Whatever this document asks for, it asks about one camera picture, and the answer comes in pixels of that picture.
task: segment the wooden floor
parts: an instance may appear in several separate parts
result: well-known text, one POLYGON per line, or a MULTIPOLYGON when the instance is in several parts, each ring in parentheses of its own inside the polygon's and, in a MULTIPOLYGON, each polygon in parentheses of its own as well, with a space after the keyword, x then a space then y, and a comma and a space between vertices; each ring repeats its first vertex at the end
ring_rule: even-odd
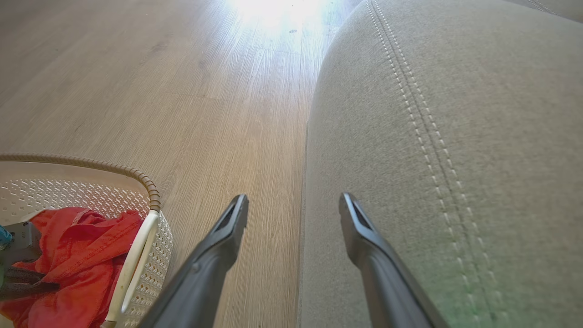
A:
POLYGON ((144 171, 171 273, 232 196, 250 213, 215 326, 296 325, 305 129, 358 0, 2 0, 0 151, 144 171))

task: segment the white plastic basket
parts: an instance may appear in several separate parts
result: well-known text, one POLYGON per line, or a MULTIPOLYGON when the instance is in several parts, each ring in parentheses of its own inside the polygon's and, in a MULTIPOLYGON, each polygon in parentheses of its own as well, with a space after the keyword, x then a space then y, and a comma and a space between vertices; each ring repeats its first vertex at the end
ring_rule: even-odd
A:
POLYGON ((97 160, 0 153, 0 225, 19 223, 45 208, 70 206, 108 218, 126 210, 142 216, 103 325, 137 326, 160 293, 172 251, 172 234, 152 181, 136 169, 97 160))

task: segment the gray fabric sofa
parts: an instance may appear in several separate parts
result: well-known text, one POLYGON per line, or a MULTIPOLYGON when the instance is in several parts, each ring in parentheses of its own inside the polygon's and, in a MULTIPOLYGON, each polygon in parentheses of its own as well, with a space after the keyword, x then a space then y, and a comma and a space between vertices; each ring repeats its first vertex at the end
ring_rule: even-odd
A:
POLYGON ((370 325, 343 191, 452 327, 582 325, 583 2, 513 2, 364 0, 338 31, 308 122, 302 327, 370 325))

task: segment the perforated basket wall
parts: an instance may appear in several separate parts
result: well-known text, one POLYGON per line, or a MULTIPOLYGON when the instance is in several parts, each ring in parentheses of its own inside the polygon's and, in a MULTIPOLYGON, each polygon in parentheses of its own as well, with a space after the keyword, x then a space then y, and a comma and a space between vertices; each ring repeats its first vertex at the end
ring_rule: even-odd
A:
POLYGON ((120 320, 124 327, 138 326, 141 318, 154 304, 164 283, 172 250, 172 235, 168 222, 164 215, 160 214, 161 220, 158 223, 158 233, 152 245, 152 251, 148 254, 148 261, 140 275, 140 282, 134 289, 134 297, 120 320))
POLYGON ((54 179, 19 179, 0 182, 2 211, 20 218, 46 208, 86 207, 106 218, 136 210, 142 218, 150 210, 147 194, 102 184, 54 179))

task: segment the red garment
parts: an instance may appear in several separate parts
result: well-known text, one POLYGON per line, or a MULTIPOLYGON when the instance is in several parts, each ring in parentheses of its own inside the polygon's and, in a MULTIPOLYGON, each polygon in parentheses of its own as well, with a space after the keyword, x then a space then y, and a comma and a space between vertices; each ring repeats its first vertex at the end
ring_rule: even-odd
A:
POLYGON ((43 255, 15 266, 46 274, 57 292, 0 302, 15 327, 99 327, 142 220, 128 211, 113 220, 80 207, 46 210, 31 222, 41 232, 43 255))

